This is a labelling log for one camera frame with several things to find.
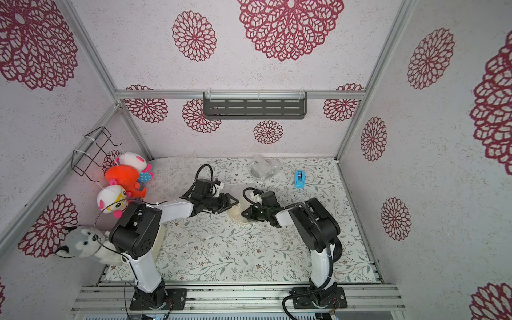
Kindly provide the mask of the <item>cream plate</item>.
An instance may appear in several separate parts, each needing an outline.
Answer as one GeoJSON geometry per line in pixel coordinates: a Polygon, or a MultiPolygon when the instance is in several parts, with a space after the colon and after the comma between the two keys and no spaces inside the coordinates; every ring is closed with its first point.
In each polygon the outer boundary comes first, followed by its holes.
{"type": "Polygon", "coordinates": [[[242,216],[244,208],[240,205],[234,205],[232,208],[227,210],[228,217],[237,224],[246,224],[249,223],[248,219],[242,216]]]}

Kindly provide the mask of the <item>blue tape dispenser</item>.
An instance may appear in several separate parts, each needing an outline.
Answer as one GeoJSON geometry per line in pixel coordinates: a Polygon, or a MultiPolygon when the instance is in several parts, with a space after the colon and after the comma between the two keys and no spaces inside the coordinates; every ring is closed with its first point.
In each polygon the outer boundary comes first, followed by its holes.
{"type": "Polygon", "coordinates": [[[297,170],[294,175],[294,186],[298,189],[305,187],[305,172],[304,170],[297,170]]]}

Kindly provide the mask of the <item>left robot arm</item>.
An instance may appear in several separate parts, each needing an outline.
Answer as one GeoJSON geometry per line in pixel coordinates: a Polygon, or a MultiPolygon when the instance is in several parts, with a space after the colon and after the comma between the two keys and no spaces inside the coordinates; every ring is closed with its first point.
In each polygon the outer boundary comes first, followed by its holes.
{"type": "Polygon", "coordinates": [[[128,261],[135,276],[135,293],[158,307],[166,300],[165,281],[158,272],[151,249],[159,228],[169,221],[194,217],[199,213],[220,214],[239,203],[214,178],[213,168],[203,164],[191,187],[178,199],[149,204],[134,199],[110,231],[115,252],[128,261]]]}

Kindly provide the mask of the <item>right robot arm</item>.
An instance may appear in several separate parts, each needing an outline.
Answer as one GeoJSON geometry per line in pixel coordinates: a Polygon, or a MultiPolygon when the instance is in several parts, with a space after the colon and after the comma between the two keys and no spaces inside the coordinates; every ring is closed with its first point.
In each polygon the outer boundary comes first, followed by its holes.
{"type": "Polygon", "coordinates": [[[289,319],[295,319],[295,316],[287,308],[288,301],[293,301],[296,309],[346,308],[345,292],[334,278],[334,263],[343,254],[339,239],[341,229],[322,203],[313,197],[305,202],[282,206],[274,192],[264,192],[253,187],[245,188],[242,194],[250,204],[241,213],[242,217],[248,221],[266,221],[276,228],[294,226],[310,251],[309,287],[293,288],[281,302],[289,319]]]}

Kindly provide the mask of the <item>floral table mat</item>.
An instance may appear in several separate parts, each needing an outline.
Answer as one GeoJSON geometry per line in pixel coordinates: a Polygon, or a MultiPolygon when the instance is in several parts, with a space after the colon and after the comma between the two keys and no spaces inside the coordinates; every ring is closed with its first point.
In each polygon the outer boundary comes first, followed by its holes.
{"type": "MultiPolygon", "coordinates": [[[[282,158],[276,182],[257,185],[244,158],[169,157],[155,160],[155,178],[147,184],[147,200],[155,203],[182,195],[204,163],[225,191],[242,199],[242,191],[256,187],[273,191],[280,204],[317,198],[338,222],[343,246],[334,265],[340,283],[377,283],[373,260],[368,256],[349,200],[332,159],[282,158]],[[305,187],[295,188],[297,170],[305,172],[305,187]]],[[[157,258],[157,269],[167,281],[306,282],[311,273],[309,250],[294,226],[272,227],[267,222],[234,223],[227,212],[207,213],[167,224],[157,258]]]]}

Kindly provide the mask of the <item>cream rectangular bin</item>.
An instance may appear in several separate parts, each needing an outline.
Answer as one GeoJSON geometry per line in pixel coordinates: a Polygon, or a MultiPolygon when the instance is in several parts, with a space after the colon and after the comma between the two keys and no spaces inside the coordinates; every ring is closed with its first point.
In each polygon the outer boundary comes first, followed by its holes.
{"type": "Polygon", "coordinates": [[[163,240],[165,239],[166,230],[167,229],[166,229],[165,225],[161,224],[159,226],[159,229],[158,229],[158,232],[157,232],[157,237],[156,237],[155,242],[154,242],[153,247],[152,247],[153,259],[155,261],[157,260],[159,252],[160,252],[161,247],[163,245],[163,240]]]}

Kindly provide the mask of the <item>red orange plush toy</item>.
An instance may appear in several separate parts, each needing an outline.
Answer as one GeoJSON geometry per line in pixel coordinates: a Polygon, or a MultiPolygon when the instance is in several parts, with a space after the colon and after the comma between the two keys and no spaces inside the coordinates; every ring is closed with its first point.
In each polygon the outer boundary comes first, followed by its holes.
{"type": "Polygon", "coordinates": [[[141,188],[137,181],[139,172],[129,165],[117,165],[109,168],[104,177],[110,185],[121,185],[127,192],[128,197],[144,199],[147,193],[146,188],[141,188]]]}

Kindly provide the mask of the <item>black plate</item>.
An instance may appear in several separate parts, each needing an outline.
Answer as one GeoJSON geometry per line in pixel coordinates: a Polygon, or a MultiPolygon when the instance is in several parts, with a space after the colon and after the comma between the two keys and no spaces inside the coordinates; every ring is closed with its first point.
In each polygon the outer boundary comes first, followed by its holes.
{"type": "Polygon", "coordinates": [[[341,259],[343,254],[343,246],[341,244],[341,240],[337,237],[334,242],[334,250],[333,250],[333,262],[337,262],[341,259]]]}

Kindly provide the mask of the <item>white pink plush toy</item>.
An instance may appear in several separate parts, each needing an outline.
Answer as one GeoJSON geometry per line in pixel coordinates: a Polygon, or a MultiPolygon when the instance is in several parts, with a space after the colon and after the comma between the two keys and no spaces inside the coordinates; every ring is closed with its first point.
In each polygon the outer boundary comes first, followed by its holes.
{"type": "Polygon", "coordinates": [[[135,168],[139,173],[139,177],[137,179],[138,183],[149,182],[155,177],[155,174],[151,171],[151,164],[148,164],[148,162],[137,153],[122,153],[115,158],[115,162],[117,165],[128,165],[135,168]]]}

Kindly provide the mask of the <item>white plush doll yellow glasses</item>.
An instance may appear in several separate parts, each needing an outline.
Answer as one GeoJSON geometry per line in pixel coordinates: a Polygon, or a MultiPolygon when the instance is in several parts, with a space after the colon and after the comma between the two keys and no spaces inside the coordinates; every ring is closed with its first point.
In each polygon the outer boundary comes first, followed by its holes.
{"type": "Polygon", "coordinates": [[[115,218],[123,215],[132,192],[119,184],[104,187],[97,195],[97,206],[102,213],[112,214],[115,218]]]}

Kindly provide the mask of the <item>grey husky plush toy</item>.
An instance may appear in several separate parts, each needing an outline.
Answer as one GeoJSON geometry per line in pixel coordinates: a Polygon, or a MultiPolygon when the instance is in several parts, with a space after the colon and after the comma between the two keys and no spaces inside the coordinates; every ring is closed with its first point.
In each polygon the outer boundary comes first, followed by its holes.
{"type": "Polygon", "coordinates": [[[92,227],[66,227],[68,234],[55,254],[62,258],[89,258],[105,265],[123,264],[120,254],[109,241],[110,232],[105,233],[92,227]]]}

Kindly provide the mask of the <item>grey metal wall shelf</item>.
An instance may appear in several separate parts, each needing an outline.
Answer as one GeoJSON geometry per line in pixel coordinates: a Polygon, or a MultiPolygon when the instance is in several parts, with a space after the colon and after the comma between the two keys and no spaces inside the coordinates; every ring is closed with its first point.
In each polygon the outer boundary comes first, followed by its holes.
{"type": "Polygon", "coordinates": [[[208,120],[302,120],[306,114],[304,91],[289,95],[203,93],[203,115],[208,120]]]}

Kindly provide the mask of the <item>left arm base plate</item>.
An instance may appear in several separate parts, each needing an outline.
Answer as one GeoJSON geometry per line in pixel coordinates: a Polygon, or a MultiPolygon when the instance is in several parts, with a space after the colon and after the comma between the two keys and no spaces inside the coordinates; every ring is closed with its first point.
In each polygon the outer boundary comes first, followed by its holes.
{"type": "Polygon", "coordinates": [[[186,289],[165,289],[163,287],[159,287],[153,293],[145,293],[144,291],[136,288],[129,310],[181,311],[185,307],[186,299],[186,289]]]}

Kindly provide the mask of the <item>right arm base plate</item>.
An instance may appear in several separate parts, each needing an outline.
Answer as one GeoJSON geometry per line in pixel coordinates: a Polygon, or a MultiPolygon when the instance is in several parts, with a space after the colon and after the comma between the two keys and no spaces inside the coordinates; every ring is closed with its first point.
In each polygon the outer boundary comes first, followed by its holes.
{"type": "Polygon", "coordinates": [[[290,294],[294,295],[295,309],[346,309],[347,298],[341,286],[334,282],[326,290],[311,294],[311,288],[295,287],[290,294]]]}

